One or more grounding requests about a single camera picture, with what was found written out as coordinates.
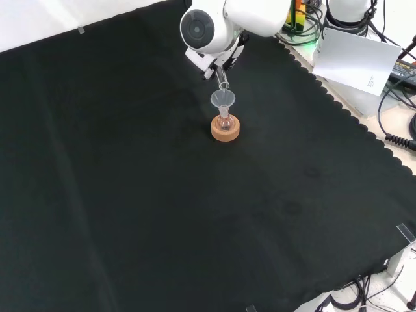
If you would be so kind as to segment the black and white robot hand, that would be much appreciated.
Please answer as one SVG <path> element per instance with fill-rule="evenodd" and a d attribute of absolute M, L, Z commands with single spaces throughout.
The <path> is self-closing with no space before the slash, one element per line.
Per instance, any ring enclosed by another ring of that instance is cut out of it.
<path fill-rule="evenodd" d="M 203 80 L 211 80 L 219 67 L 223 68 L 225 71 L 232 69 L 237 58 L 242 54 L 248 40 L 248 33 L 242 32 L 236 37 L 231 43 L 231 47 L 225 52 L 210 55 L 198 53 L 191 48 L 188 48 L 185 52 L 185 56 L 201 71 Z"/>

